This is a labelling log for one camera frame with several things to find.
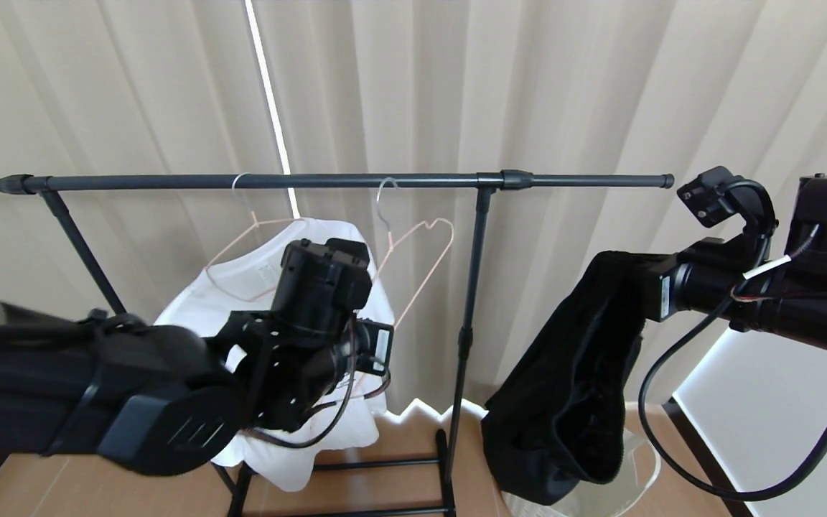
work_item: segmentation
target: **metal hook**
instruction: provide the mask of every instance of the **metal hook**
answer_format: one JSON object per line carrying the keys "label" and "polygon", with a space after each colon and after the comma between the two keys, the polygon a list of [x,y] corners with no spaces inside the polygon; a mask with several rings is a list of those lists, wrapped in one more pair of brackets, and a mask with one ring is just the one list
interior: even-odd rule
{"label": "metal hook", "polygon": [[378,215],[378,219],[381,219],[381,222],[385,223],[385,227],[388,229],[388,233],[391,233],[391,223],[388,222],[388,219],[381,212],[381,190],[384,189],[385,183],[388,183],[388,181],[391,181],[391,183],[393,183],[395,189],[400,189],[400,187],[398,187],[397,180],[395,180],[393,177],[387,177],[386,179],[381,180],[381,183],[378,184],[378,192],[375,194],[375,213],[376,215]]}
{"label": "metal hook", "polygon": [[240,177],[246,176],[247,174],[250,174],[250,173],[243,172],[243,173],[240,173],[238,176],[235,177],[235,179],[232,182],[232,196],[235,197],[235,200],[237,200],[237,202],[242,204],[244,206],[244,208],[247,209],[247,212],[250,213],[250,215],[253,216],[253,209],[247,203],[247,200],[244,199],[244,197],[239,196],[237,190],[235,190],[235,186],[238,184],[238,180],[240,180]]}

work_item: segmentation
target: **curtain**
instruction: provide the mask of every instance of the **curtain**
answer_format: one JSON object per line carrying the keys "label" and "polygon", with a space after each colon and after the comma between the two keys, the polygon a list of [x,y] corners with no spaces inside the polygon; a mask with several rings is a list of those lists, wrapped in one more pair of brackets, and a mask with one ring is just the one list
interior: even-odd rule
{"label": "curtain", "polygon": [[[253,9],[292,174],[512,167],[673,173],[681,185],[724,164],[765,184],[785,225],[797,178],[827,173],[827,1],[301,0]],[[240,2],[0,3],[0,176],[279,173],[263,94]],[[65,197],[121,298],[145,317],[247,225],[225,191]],[[285,192],[247,197],[259,216],[289,216]],[[299,212],[350,220],[381,258],[388,239],[374,197],[300,190]],[[474,197],[382,195],[395,236],[420,220],[455,223],[446,261],[398,328],[393,409],[413,397],[449,405]],[[502,383],[595,253],[672,253],[741,227],[703,229],[668,190],[496,193],[466,396],[483,402]],[[437,225],[393,254],[384,281],[396,314],[448,237]],[[104,305],[42,203],[6,196],[0,295],[73,317]],[[698,319],[649,324],[627,399]],[[650,401],[668,399],[723,328],[670,363]]]}

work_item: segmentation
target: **clothes rack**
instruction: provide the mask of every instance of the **clothes rack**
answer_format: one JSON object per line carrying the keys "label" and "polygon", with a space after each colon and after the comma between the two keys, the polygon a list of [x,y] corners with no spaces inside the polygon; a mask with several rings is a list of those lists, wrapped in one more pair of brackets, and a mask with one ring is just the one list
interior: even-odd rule
{"label": "clothes rack", "polygon": [[[144,174],[144,176],[76,176],[38,177],[31,174],[13,174],[0,179],[0,193],[13,195],[39,195],[56,217],[75,252],[85,264],[88,273],[98,285],[101,294],[114,313],[125,313],[121,299],[111,286],[101,265],[95,258],[85,236],[75,224],[69,208],[63,202],[60,191],[73,190],[209,190],[230,189],[236,174]],[[480,257],[483,252],[487,216],[490,211],[492,194],[497,190],[524,190],[529,187],[660,187],[673,186],[671,174],[658,176],[561,176],[560,174],[531,174],[521,170],[502,170],[496,173],[474,174],[244,174],[237,182],[237,189],[375,189],[382,181],[392,179],[400,189],[476,189],[477,202],[474,215],[474,233],[468,271],[468,286],[465,297],[462,329],[457,338],[459,361],[455,377],[455,399],[452,403],[452,420],[449,436],[440,429],[436,432],[436,456],[391,461],[349,462],[338,465],[315,465],[315,471],[349,470],[363,468],[404,467],[404,465],[434,464],[439,466],[439,483],[442,504],[414,508],[391,508],[376,511],[349,511],[349,513],[321,513],[302,517],[388,517],[391,515],[416,515],[442,513],[455,517],[455,496],[452,490],[452,465],[455,459],[459,423],[462,419],[462,397],[465,386],[465,372],[470,348],[474,340],[473,319],[477,300],[477,285],[480,274]],[[217,465],[223,483],[232,492],[228,517],[242,515],[244,500],[250,487],[253,471],[242,464],[236,479]]]}

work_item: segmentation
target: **pink hanger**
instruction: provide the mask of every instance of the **pink hanger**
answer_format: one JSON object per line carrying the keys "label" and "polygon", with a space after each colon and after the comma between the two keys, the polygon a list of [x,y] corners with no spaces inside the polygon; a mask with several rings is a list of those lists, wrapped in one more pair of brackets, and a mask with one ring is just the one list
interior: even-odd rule
{"label": "pink hanger", "polygon": [[206,276],[207,276],[207,278],[210,279],[210,282],[212,282],[212,285],[216,286],[216,288],[219,289],[220,291],[224,292],[224,294],[229,295],[229,297],[232,297],[235,300],[240,300],[242,302],[256,302],[257,300],[261,299],[262,297],[265,297],[265,295],[270,294],[270,292],[276,291],[276,286],[271,287],[271,288],[267,289],[266,291],[261,292],[261,294],[257,294],[256,297],[242,298],[242,297],[239,297],[237,294],[232,294],[232,292],[226,291],[223,288],[223,286],[219,285],[219,282],[217,282],[216,279],[214,279],[212,277],[212,274],[210,272],[210,267],[213,266],[216,263],[216,261],[219,261],[219,258],[222,255],[224,255],[226,251],[228,251],[229,249],[232,249],[232,246],[238,244],[238,242],[241,239],[243,239],[244,236],[248,235],[250,232],[257,229],[258,227],[263,226],[263,225],[273,225],[274,223],[290,223],[293,220],[301,220],[303,218],[299,217],[299,218],[289,218],[289,219],[257,220],[257,215],[253,211],[253,208],[251,208],[251,206],[246,202],[246,200],[244,200],[242,197],[239,197],[236,190],[235,190],[235,186],[238,183],[238,180],[240,180],[240,177],[244,176],[245,174],[248,174],[248,173],[239,174],[238,176],[235,177],[234,181],[232,182],[232,196],[234,196],[235,199],[238,200],[239,203],[242,203],[244,205],[244,208],[246,208],[248,210],[248,213],[250,213],[251,220],[253,221],[253,223],[246,230],[244,230],[239,236],[237,236],[237,238],[235,238],[232,242],[230,242],[229,245],[227,245],[218,254],[216,254],[216,256],[213,256],[211,261],[209,263],[207,263],[206,266],[203,267],[203,271],[206,271]]}
{"label": "pink hanger", "polygon": [[404,233],[400,239],[397,241],[394,240],[394,236],[391,235],[391,224],[388,223],[388,219],[385,218],[384,215],[381,213],[381,190],[384,189],[385,183],[391,181],[394,184],[395,189],[398,187],[397,181],[394,180],[393,177],[387,177],[386,179],[382,180],[380,185],[378,185],[378,193],[375,195],[375,212],[378,215],[378,219],[381,219],[382,223],[385,223],[385,227],[388,229],[388,252],[385,253],[384,258],[381,259],[381,263],[378,264],[378,268],[375,271],[375,277],[373,279],[377,279],[378,275],[381,275],[381,272],[385,268],[385,263],[388,262],[388,258],[390,258],[391,254],[393,254],[394,250],[397,248],[398,245],[404,242],[405,239],[409,238],[414,231],[418,228],[426,227],[427,230],[433,229],[436,226],[436,223],[446,223],[449,226],[449,244],[446,245],[446,248],[442,250],[442,253],[439,254],[439,258],[436,259],[434,262],[433,267],[429,269],[429,272],[426,274],[426,278],[420,282],[420,286],[417,287],[416,292],[413,293],[413,297],[411,298],[410,302],[407,302],[407,307],[404,307],[404,311],[401,311],[401,315],[397,317],[397,320],[394,321],[394,327],[397,328],[401,324],[401,320],[404,319],[405,315],[407,315],[407,311],[410,311],[410,308],[414,305],[414,301],[416,298],[419,297],[420,292],[423,291],[424,286],[429,281],[430,277],[433,276],[433,273],[436,272],[436,268],[439,268],[439,263],[442,262],[442,259],[445,258],[446,254],[449,253],[449,249],[452,248],[452,242],[455,241],[455,225],[452,225],[450,220],[445,218],[439,217],[437,219],[431,220],[431,222],[427,222],[427,220],[421,220],[421,222],[417,223],[413,226],[410,230],[407,230],[407,233]]}

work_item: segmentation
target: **black cloth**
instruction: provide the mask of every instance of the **black cloth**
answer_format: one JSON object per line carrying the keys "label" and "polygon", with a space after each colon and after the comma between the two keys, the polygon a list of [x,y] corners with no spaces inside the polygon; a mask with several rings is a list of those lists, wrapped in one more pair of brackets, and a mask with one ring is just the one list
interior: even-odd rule
{"label": "black cloth", "polygon": [[624,384],[640,353],[643,295],[630,253],[595,256],[480,422],[501,490],[551,505],[579,481],[606,484],[624,457]]}

